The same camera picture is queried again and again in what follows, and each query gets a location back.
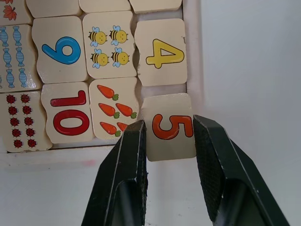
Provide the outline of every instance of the cartoon bee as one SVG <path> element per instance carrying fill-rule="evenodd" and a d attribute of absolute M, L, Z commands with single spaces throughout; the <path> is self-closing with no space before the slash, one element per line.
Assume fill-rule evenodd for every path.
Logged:
<path fill-rule="evenodd" d="M 113 26 L 113 31 L 110 31 L 110 37 L 113 40 L 111 42 L 111 45 L 117 46 L 119 43 L 125 43 L 128 39 L 127 36 L 128 34 L 120 29 L 120 26 Z"/>
<path fill-rule="evenodd" d="M 122 52 L 122 48 L 115 47 L 115 53 L 112 53 L 112 59 L 114 61 L 113 67 L 120 67 L 120 65 L 126 65 L 129 60 L 129 55 L 125 52 Z"/>
<path fill-rule="evenodd" d="M 90 32 L 89 38 L 92 41 L 91 46 L 97 47 L 103 45 L 107 40 L 107 35 L 99 30 L 99 27 L 92 27 L 92 32 Z"/>
<path fill-rule="evenodd" d="M 109 57 L 105 53 L 102 53 L 101 49 L 94 49 L 94 52 L 91 57 L 94 63 L 92 67 L 99 69 L 100 66 L 106 66 L 109 63 Z"/>

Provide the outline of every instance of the ladybug illustration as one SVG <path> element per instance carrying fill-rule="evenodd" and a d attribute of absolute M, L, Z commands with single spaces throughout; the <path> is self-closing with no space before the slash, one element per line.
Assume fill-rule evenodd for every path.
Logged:
<path fill-rule="evenodd" d="M 14 102 L 16 102 L 16 98 L 13 96 L 13 95 L 8 95 L 6 97 L 6 101 L 9 103 L 9 104 L 13 104 Z"/>
<path fill-rule="evenodd" d="M 18 126 L 20 124 L 20 121 L 17 118 L 11 118 L 10 119 L 10 124 L 12 126 Z"/>
<path fill-rule="evenodd" d="M 13 129 L 13 131 L 11 132 L 11 134 L 14 136 L 14 137 L 19 137 L 21 136 L 22 132 L 18 129 Z"/>
<path fill-rule="evenodd" d="M 16 109 L 16 107 L 9 107 L 8 108 L 8 113 L 11 114 L 11 115 L 15 115 L 17 114 L 18 112 L 18 109 Z"/>
<path fill-rule="evenodd" d="M 22 142 L 21 140 L 15 140 L 15 141 L 14 141 L 14 146 L 15 146 L 16 148 L 20 148 L 20 147 L 23 146 L 23 142 Z"/>
<path fill-rule="evenodd" d="M 28 96 L 27 94 L 22 94 L 21 101 L 22 103 L 28 103 L 30 101 L 30 96 Z"/>
<path fill-rule="evenodd" d="M 30 140 L 28 140 L 27 144 L 29 147 L 32 148 L 32 147 L 35 147 L 38 143 L 35 140 L 30 139 Z"/>
<path fill-rule="evenodd" d="M 31 126 L 34 123 L 34 120 L 30 117 L 26 117 L 24 119 L 24 123 L 25 123 L 26 126 Z"/>
<path fill-rule="evenodd" d="M 24 106 L 23 107 L 23 113 L 24 114 L 30 114 L 32 112 L 32 108 L 29 106 Z"/>
<path fill-rule="evenodd" d="M 36 131 L 34 131 L 34 130 L 31 129 L 31 128 L 28 128 L 28 129 L 26 130 L 26 135 L 29 136 L 29 137 L 33 137 L 35 134 L 36 134 Z"/>

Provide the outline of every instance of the wooden puzzle piece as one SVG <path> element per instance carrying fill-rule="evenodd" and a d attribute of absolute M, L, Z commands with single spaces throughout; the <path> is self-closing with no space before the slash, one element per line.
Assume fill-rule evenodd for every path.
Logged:
<path fill-rule="evenodd" d="M 46 84 L 88 79 L 81 20 L 76 16 L 35 19 L 32 38 L 38 73 Z"/>
<path fill-rule="evenodd" d="M 0 0 L 0 26 L 32 24 L 25 0 Z"/>
<path fill-rule="evenodd" d="M 196 156 L 190 97 L 186 93 L 148 97 L 142 106 L 150 161 Z"/>
<path fill-rule="evenodd" d="M 32 27 L 14 25 L 0 27 L 0 92 L 40 89 L 36 69 Z"/>
<path fill-rule="evenodd" d="M 46 132 L 52 143 L 85 142 L 93 139 L 86 83 L 44 85 L 41 99 L 47 113 Z"/>
<path fill-rule="evenodd" d="M 137 78 L 98 79 L 90 84 L 93 129 L 99 139 L 120 137 L 137 120 Z"/>
<path fill-rule="evenodd" d="M 140 52 L 138 76 L 143 86 L 183 84 L 187 81 L 183 20 L 140 21 L 135 41 Z"/>
<path fill-rule="evenodd" d="M 131 10 L 128 0 L 79 0 L 79 5 L 86 13 Z"/>
<path fill-rule="evenodd" d="M 135 13 L 177 10 L 182 0 L 130 0 Z"/>
<path fill-rule="evenodd" d="M 40 98 L 40 91 L 0 95 L 1 130 L 8 152 L 44 151 L 52 147 Z"/>
<path fill-rule="evenodd" d="M 87 70 L 95 79 L 135 77 L 133 13 L 91 13 L 83 20 Z"/>
<path fill-rule="evenodd" d="M 79 0 L 26 0 L 34 18 L 52 16 L 79 16 Z"/>

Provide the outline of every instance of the carrot illustration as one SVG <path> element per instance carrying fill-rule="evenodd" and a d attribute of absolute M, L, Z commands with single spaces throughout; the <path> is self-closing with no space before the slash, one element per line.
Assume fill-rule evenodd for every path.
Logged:
<path fill-rule="evenodd" d="M 105 87 L 105 86 L 101 86 L 101 85 L 97 85 L 97 88 L 99 89 L 99 91 L 108 99 L 111 99 L 116 101 L 119 98 L 118 94 L 115 94 L 114 90 L 112 90 L 109 87 Z"/>
<path fill-rule="evenodd" d="M 100 109 L 102 109 L 102 111 L 112 117 L 114 116 L 114 119 L 118 119 L 119 118 L 119 115 L 120 113 L 119 112 L 115 112 L 115 109 L 113 107 L 111 107 L 110 105 L 105 105 L 105 104 L 102 104 L 102 103 L 99 103 L 98 106 L 100 107 Z"/>
<path fill-rule="evenodd" d="M 102 121 L 100 122 L 100 125 L 108 134 L 115 135 L 115 137 L 120 137 L 121 132 L 120 130 L 117 131 L 115 126 Z"/>
<path fill-rule="evenodd" d="M 133 109 L 130 108 L 129 106 L 122 105 L 122 104 L 116 104 L 116 107 L 126 117 L 130 117 L 131 116 L 132 119 L 135 119 L 137 117 L 137 113 L 133 112 Z"/>
<path fill-rule="evenodd" d="M 121 129 L 121 131 L 123 132 L 124 130 L 126 130 L 127 125 L 121 122 L 117 122 L 118 127 Z"/>

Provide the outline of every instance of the yellow number 4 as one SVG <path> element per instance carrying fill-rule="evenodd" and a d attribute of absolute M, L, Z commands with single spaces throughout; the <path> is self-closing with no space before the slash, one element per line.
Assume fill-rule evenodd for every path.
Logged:
<path fill-rule="evenodd" d="M 148 65 L 155 65 L 157 69 L 160 69 L 162 67 L 162 64 L 180 63 L 184 60 L 183 51 L 159 39 L 155 39 L 153 41 L 153 49 L 154 49 L 154 56 L 147 57 L 146 63 Z M 161 50 L 170 53 L 170 55 L 162 55 Z"/>

